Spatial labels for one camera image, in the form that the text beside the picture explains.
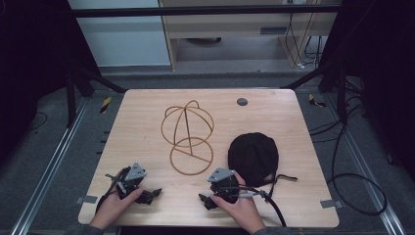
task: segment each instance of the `sleeve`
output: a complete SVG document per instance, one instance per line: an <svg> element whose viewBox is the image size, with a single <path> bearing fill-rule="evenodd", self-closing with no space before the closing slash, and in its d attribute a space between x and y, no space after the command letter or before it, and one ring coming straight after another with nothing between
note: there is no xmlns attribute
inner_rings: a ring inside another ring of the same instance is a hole
<svg viewBox="0 0 415 235"><path fill-rule="evenodd" d="M285 227L266 227L256 231L253 235L291 235L291 231Z"/></svg>
<svg viewBox="0 0 415 235"><path fill-rule="evenodd" d="M88 225L70 226L64 233L64 235L103 235L103 234L104 234L103 230L96 228L96 227L88 226Z"/></svg>

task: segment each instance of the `copper wire frame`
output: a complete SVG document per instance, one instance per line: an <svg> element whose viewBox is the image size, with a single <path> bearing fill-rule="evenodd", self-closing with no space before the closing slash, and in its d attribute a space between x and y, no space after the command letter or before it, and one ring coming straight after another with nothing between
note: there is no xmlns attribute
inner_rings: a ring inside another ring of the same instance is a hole
<svg viewBox="0 0 415 235"><path fill-rule="evenodd" d="M190 106L192 103L195 103L196 104L196 107ZM195 110L200 110L200 111L203 111L205 114L207 114L210 117L211 125L210 125L210 123L204 117L202 117L200 114L198 114L197 112L195 112ZM180 112L180 115L179 115L179 117L177 119L177 122L175 124L175 127L174 127L173 141L170 141L170 140L167 139L167 137L165 136L165 134L163 132L163 126L164 126L165 120L171 114L173 114L173 113L175 113L177 111L181 111L181 112ZM210 129L210 133L208 134L208 136L205 139L200 138L200 137L192 137L190 135L189 120L188 120L187 112L193 113L194 115L196 115L199 118L201 118L207 124L208 128ZM179 122L180 122L183 114L184 114L184 118L185 118L185 121L186 121L187 138L184 138L184 139L181 139L179 141L176 141L177 128L178 128ZM176 171L178 171L179 173L185 174L185 175L196 175L196 174L200 174L200 173L204 172L205 170L207 170L210 167L211 163L213 162L213 149L210 146L210 144L207 142L207 140L212 135L213 128L214 128L213 118L211 117L211 115L206 110L200 108L199 103L196 100L192 100L192 101L188 102L185 107L173 106L173 107L170 107L167 110L165 110L165 112L164 112L164 120L161 123L161 135L162 135L162 137L168 143L170 143L171 145L173 145L173 147L172 147L172 149L170 151L170 163L171 163L171 165L173 166L173 168ZM188 140L188 143L189 143L188 145L187 144L186 145L185 144L181 144L182 142L185 142L186 140ZM197 143L195 143L195 142L192 143L192 140L199 140L199 141ZM211 152L210 160L206 160L206 159L203 159L201 157L198 157L198 156L196 156L193 153L193 147L198 146L198 145L200 145L202 143L206 143L208 145L208 147L210 148L210 152ZM178 148L189 148L190 153L188 153L186 151L183 151L181 149L178 149ZM185 171L179 169L174 164L173 156L172 156L174 150L179 151L179 152L181 152L183 154L186 154L188 156L191 156L193 158L199 159L201 161L207 162L208 164L207 164L207 166L205 168L203 168L200 171L197 171L197 172L185 172Z"/></svg>

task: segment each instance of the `black beanie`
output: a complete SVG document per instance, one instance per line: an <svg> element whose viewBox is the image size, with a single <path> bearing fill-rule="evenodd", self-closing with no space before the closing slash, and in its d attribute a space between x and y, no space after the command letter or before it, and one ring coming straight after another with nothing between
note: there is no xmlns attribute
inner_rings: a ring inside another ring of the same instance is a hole
<svg viewBox="0 0 415 235"><path fill-rule="evenodd" d="M278 150L272 138L262 133L247 133L232 141L228 151L228 166L235 169L247 186L259 187L275 183ZM264 180L272 174L271 180Z"/></svg>

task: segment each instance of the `wall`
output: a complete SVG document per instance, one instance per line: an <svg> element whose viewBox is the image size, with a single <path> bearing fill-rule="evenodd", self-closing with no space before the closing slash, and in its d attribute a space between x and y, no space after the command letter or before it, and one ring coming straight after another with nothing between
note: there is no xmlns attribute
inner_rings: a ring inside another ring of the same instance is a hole
<svg viewBox="0 0 415 235"><path fill-rule="evenodd" d="M158 7L157 0L69 0L73 9ZM98 67L169 66L161 17L78 19Z"/></svg>

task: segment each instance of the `wooden tabletop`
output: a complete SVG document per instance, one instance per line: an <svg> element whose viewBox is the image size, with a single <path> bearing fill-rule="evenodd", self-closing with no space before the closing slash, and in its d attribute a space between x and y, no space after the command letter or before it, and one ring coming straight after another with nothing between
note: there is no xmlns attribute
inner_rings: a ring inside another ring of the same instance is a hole
<svg viewBox="0 0 415 235"><path fill-rule="evenodd" d="M237 103L240 98L248 101L246 106ZM181 111L186 105L185 116ZM299 179L297 182L281 179L275 185L272 198L287 225L336 227L339 224L336 210L320 205L320 201L330 200L331 196L296 94L288 89L127 91L87 195L100 198L111 184L107 173L116 175L122 168L138 163L147 170L140 187L148 191L162 188L161 194L149 206L133 204L116 224L238 226L222 209L208 211L198 195L211 194L208 177L217 167L227 167L231 142L250 132L273 138L280 155L277 173ZM189 134L192 148L186 147ZM180 142L183 152L191 151L200 158L183 154L180 147L171 144L174 142ZM206 167L200 174L187 175ZM270 186L261 188L268 192ZM259 196L254 199L265 224L281 226L275 210ZM79 222L89 223L95 209L96 204L84 203Z"/></svg>

